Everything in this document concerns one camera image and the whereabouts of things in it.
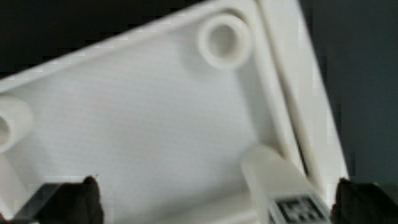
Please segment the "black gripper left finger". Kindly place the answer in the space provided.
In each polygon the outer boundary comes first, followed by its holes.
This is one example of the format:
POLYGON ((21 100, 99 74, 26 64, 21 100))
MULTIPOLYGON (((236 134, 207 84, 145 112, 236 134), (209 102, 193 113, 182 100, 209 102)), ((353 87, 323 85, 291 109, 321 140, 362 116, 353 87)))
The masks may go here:
POLYGON ((60 185, 37 215, 38 224, 104 224, 99 184, 92 176, 60 185))

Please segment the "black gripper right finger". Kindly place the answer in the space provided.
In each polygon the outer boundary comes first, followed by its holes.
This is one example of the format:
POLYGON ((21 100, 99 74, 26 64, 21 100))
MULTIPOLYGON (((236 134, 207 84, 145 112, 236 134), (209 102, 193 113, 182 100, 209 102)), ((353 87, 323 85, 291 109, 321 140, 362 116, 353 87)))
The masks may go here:
POLYGON ((332 224, 398 224, 398 184, 339 179, 332 224))

